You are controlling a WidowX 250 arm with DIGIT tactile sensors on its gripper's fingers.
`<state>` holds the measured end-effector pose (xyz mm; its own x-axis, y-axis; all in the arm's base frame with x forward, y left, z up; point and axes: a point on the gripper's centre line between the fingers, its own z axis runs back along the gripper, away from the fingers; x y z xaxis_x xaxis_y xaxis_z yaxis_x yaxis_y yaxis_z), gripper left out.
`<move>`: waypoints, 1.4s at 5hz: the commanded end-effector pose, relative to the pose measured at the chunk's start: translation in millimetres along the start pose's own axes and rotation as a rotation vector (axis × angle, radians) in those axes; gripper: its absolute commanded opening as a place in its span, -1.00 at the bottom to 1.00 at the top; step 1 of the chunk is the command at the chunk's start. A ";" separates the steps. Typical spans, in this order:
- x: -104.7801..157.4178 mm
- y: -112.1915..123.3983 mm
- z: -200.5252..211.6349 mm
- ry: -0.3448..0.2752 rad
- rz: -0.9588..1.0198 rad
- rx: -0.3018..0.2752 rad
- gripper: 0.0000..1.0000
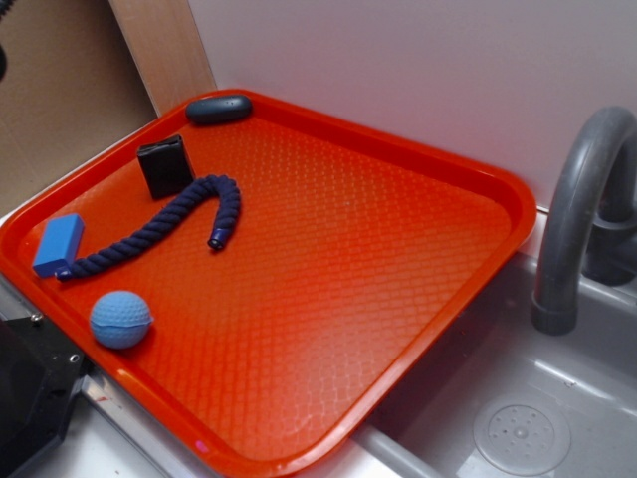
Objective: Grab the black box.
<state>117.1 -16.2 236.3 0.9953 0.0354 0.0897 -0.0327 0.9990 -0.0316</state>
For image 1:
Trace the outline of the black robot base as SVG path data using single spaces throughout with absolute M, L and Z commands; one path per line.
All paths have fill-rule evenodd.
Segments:
M 1 475 L 17 477 L 60 446 L 89 369 L 41 314 L 1 322 Z

